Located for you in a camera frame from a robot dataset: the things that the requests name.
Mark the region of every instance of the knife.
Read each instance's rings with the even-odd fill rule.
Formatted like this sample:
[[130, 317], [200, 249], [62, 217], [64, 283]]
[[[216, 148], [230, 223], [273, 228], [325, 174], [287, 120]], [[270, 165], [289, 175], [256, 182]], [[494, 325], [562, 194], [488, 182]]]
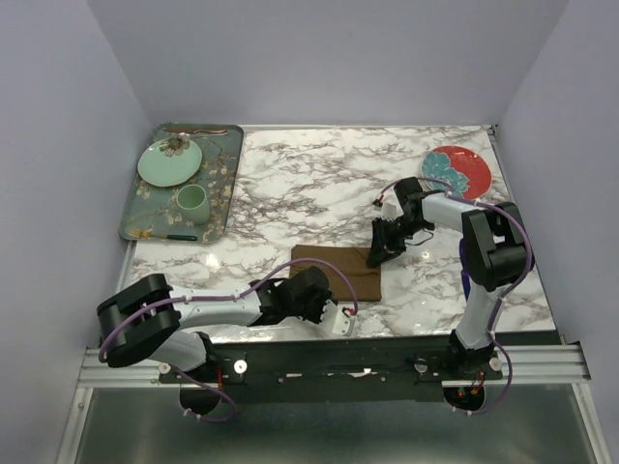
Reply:
[[228, 129], [192, 129], [192, 128], [163, 128], [169, 133], [209, 133], [211, 135], [225, 135]]

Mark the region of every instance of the gray floor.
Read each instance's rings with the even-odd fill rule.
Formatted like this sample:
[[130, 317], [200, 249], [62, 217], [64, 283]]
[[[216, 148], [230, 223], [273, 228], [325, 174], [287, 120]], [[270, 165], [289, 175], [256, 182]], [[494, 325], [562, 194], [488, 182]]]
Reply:
[[95, 395], [84, 464], [595, 462], [570, 386], [514, 387], [474, 418], [412, 401], [279, 404], [244, 407], [220, 425], [184, 418], [176, 391]]

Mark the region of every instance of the green cup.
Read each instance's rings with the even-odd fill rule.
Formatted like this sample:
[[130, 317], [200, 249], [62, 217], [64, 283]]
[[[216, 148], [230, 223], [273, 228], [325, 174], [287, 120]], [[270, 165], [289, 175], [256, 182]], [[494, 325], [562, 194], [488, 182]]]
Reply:
[[203, 224], [211, 217], [211, 203], [201, 186], [191, 184], [181, 188], [176, 203], [182, 215], [196, 224]]

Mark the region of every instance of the white marble surface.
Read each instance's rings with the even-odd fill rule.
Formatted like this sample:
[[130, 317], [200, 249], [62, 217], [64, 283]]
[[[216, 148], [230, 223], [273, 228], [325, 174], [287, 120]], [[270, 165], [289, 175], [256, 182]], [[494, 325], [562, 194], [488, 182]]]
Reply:
[[[485, 200], [508, 198], [483, 128], [265, 130], [248, 133], [228, 227], [211, 246], [139, 243], [131, 281], [164, 273], [172, 285], [231, 290], [290, 259], [297, 244], [368, 247], [371, 201], [388, 183], [419, 175], [424, 154], [460, 145], [490, 166]], [[378, 304], [361, 304], [353, 336], [446, 334], [462, 315], [459, 234], [437, 227], [423, 246], [383, 264]], [[537, 273], [509, 298], [499, 331], [554, 329]], [[288, 318], [271, 328], [206, 328], [218, 342], [326, 336]]]

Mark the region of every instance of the dark green handle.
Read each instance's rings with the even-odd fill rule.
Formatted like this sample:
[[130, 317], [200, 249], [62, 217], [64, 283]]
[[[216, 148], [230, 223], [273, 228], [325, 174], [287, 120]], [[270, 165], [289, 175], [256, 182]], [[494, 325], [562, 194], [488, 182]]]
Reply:
[[184, 240], [185, 242], [197, 242], [197, 237], [194, 235], [167, 235], [168, 240]]

